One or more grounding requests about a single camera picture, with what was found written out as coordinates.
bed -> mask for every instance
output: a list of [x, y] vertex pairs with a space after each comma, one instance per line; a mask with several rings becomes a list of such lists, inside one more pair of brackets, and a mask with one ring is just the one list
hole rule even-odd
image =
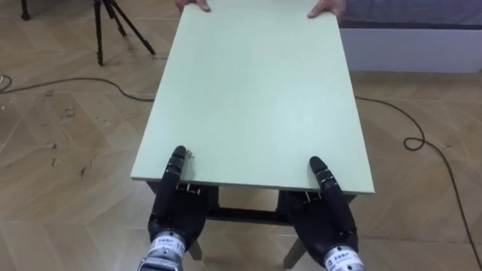
[[479, 72], [481, 0], [347, 0], [350, 70]]

herringbone parquet floor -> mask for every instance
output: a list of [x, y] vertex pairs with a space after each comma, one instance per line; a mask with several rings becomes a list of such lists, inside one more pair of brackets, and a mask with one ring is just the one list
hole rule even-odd
[[[20, 1], [0, 0], [0, 73], [12, 87], [94, 76], [152, 96], [178, 14], [171, 0], [118, 2], [157, 58], [135, 38], [124, 41], [105, 17], [106, 67], [98, 67], [90, 1], [31, 0], [33, 19], [23, 22]], [[356, 94], [407, 110], [446, 152], [482, 251], [481, 74], [353, 73], [352, 82]], [[0, 96], [2, 271], [136, 269], [154, 197], [129, 173], [150, 108], [96, 82]], [[441, 160], [428, 148], [403, 148], [416, 130], [396, 111], [366, 102], [358, 109], [377, 189], [352, 203], [368, 269], [477, 270]], [[224, 189], [221, 202], [272, 209], [276, 192]], [[203, 262], [186, 256], [185, 269], [281, 270], [294, 239], [287, 227], [209, 222]], [[294, 269], [319, 267], [305, 255]]]

white bed frame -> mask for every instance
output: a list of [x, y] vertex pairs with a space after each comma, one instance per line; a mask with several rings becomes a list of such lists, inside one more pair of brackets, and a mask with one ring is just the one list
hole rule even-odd
[[482, 29], [341, 29], [351, 71], [475, 73]]

robotic hand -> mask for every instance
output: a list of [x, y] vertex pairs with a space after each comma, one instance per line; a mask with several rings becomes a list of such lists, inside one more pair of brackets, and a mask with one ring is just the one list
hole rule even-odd
[[355, 220], [328, 167], [310, 159], [320, 193], [284, 192], [287, 215], [310, 256], [328, 271], [365, 271], [358, 257]]
[[186, 149], [167, 164], [148, 222], [151, 249], [138, 271], [182, 271], [184, 253], [199, 237], [209, 212], [209, 188], [179, 184]]

black cable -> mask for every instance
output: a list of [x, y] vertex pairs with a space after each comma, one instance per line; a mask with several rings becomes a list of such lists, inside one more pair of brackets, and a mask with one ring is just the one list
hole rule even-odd
[[[110, 85], [116, 87], [117, 90], [122, 95], [124, 95], [125, 97], [127, 97], [129, 99], [135, 99], [136, 101], [140, 101], [140, 102], [153, 102], [154, 101], [154, 99], [139, 98], [139, 97], [132, 96], [128, 93], [125, 93], [121, 89], [121, 87], [119, 87], [116, 83], [114, 83], [112, 81], [109, 81], [107, 79], [104, 79], [104, 78], [67, 78], [67, 79], [61, 79], [61, 80], [56, 80], [56, 81], [48, 81], [48, 82], [44, 82], [44, 83], [40, 83], [40, 84], [34, 84], [32, 86], [19, 87], [19, 88], [16, 88], [16, 89], [7, 90], [7, 88], [9, 88], [9, 86], [12, 85], [12, 79], [7, 75], [0, 75], [0, 76], [2, 76], [3, 79], [8, 80], [7, 84], [4, 87], [0, 88], [0, 94], [14, 93], [14, 92], [23, 91], [23, 90], [31, 90], [31, 89], [36, 88], [36, 87], [44, 87], [44, 86], [48, 86], [48, 85], [51, 85], [51, 84], [58, 84], [58, 83], [69, 82], [69, 81], [99, 81], [99, 82], [104, 82], [104, 83], [107, 83], [107, 84], [110, 84]], [[464, 211], [463, 206], [462, 206], [462, 200], [460, 199], [460, 195], [459, 195], [459, 188], [457, 187], [455, 177], [453, 176], [452, 167], [450, 166], [449, 161], [445, 157], [445, 154], [438, 147], [433, 145], [431, 142], [428, 142], [426, 140], [425, 132], [423, 132], [423, 129], [418, 124], [418, 122], [412, 116], [410, 116], [407, 112], [403, 111], [402, 109], [400, 109], [396, 105], [393, 105], [389, 102], [381, 101], [381, 100], [378, 100], [378, 99], [369, 99], [369, 98], [363, 98], [363, 97], [358, 97], [358, 96], [356, 96], [355, 98], [359, 99], [359, 100], [362, 100], [362, 101], [366, 101], [366, 102], [376, 102], [376, 103], [379, 103], [381, 105], [389, 106], [390, 108], [393, 108], [396, 111], [402, 113], [405, 117], [407, 117], [416, 126], [416, 128], [419, 130], [420, 136], [421, 136], [421, 138], [416, 138], [416, 137], [405, 138], [404, 142], [403, 142], [404, 147], [409, 151], [418, 151], [421, 148], [423, 148], [423, 146], [425, 146], [425, 144], [427, 144], [428, 146], [432, 147], [437, 152], [437, 154], [441, 157], [441, 159], [444, 161], [444, 164], [447, 167], [447, 171], [448, 171], [449, 176], [450, 176], [450, 180], [452, 182], [453, 191], [454, 191], [456, 199], [457, 199], [457, 205], [459, 207], [460, 215], [462, 216], [462, 221], [463, 221], [463, 224], [464, 224], [465, 231], [467, 233], [468, 240], [470, 242], [470, 246], [472, 247], [472, 251], [474, 252], [475, 260], [477, 261], [479, 269], [480, 269], [480, 271], [482, 271], [482, 262], [480, 261], [479, 254], [477, 252], [477, 247], [475, 246], [474, 239], [472, 238], [472, 234], [470, 232], [470, 228], [468, 227], [467, 218], [465, 217], [465, 211]], [[411, 146], [408, 145], [409, 141], [419, 142], [420, 144], [416, 147], [411, 147]]]
[[12, 78], [8, 75], [0, 75], [0, 76], [2, 76], [4, 78], [4, 80], [6, 79], [8, 81], [7, 84], [4, 87], [0, 88], [0, 94], [14, 93], [14, 92], [23, 91], [23, 90], [31, 90], [31, 89], [34, 89], [36, 87], [44, 87], [44, 86], [49, 86], [49, 85], [52, 85], [52, 84], [58, 84], [58, 83], [70, 82], [70, 81], [98, 81], [98, 82], [107, 83], [107, 84], [110, 84], [110, 85], [116, 87], [117, 90], [120, 92], [120, 94], [124, 95], [125, 97], [127, 97], [129, 99], [134, 99], [134, 100], [140, 101], [140, 102], [153, 102], [154, 101], [154, 99], [139, 98], [139, 97], [133, 96], [129, 93], [126, 93], [122, 90], [121, 87], [119, 87], [119, 85], [117, 85], [116, 83], [114, 83], [112, 81], [104, 79], [104, 78], [66, 78], [66, 79], [60, 79], [60, 80], [55, 80], [55, 81], [48, 81], [48, 82], [44, 82], [44, 83], [40, 83], [40, 84], [33, 84], [33, 85], [27, 86], [27, 87], [18, 87], [16, 89], [7, 90], [7, 88], [9, 88], [9, 86], [12, 85]]
[[[393, 105], [389, 102], [380, 101], [378, 99], [369, 99], [369, 98], [363, 98], [363, 97], [358, 97], [358, 96], [355, 96], [355, 98], [359, 99], [359, 100], [362, 100], [362, 101], [376, 102], [376, 103], [379, 103], [381, 105], [386, 105], [386, 106], [394, 108], [398, 112], [402, 113], [405, 117], [410, 119], [413, 124], [415, 124], [415, 126], [419, 130], [420, 136], [421, 136], [421, 138], [415, 138], [415, 137], [405, 138], [404, 147], [409, 151], [418, 151], [419, 149], [423, 148], [423, 146], [425, 144], [427, 144], [428, 146], [432, 147], [437, 152], [437, 154], [441, 157], [441, 159], [444, 161], [444, 164], [447, 167], [447, 171], [449, 172], [450, 180], [452, 181], [453, 191], [455, 192], [455, 196], [457, 198], [457, 204], [459, 206], [459, 212], [460, 212], [460, 215], [462, 216], [462, 221], [463, 221], [463, 224], [464, 224], [465, 231], [467, 233], [468, 241], [470, 242], [470, 246], [472, 247], [472, 251], [474, 252], [474, 256], [475, 256], [475, 260], [477, 261], [477, 265], [479, 266], [479, 269], [482, 271], [482, 263], [480, 261], [479, 254], [477, 252], [477, 247], [475, 246], [474, 239], [472, 238], [472, 234], [471, 234], [470, 229], [468, 227], [467, 218], [465, 217], [464, 208], [462, 207], [462, 200], [460, 199], [459, 188], [457, 187], [455, 177], [453, 176], [452, 167], [450, 166], [449, 161], [445, 157], [445, 154], [440, 150], [440, 148], [433, 145], [431, 142], [427, 141], [426, 137], [425, 137], [425, 133], [423, 132], [422, 127], [417, 123], [417, 121], [415, 119], [413, 119], [413, 117], [410, 116], [407, 112], [403, 111], [402, 109], [400, 109], [396, 105]], [[410, 147], [408, 145], [409, 141], [419, 142], [420, 145], [418, 145], [416, 147]]]

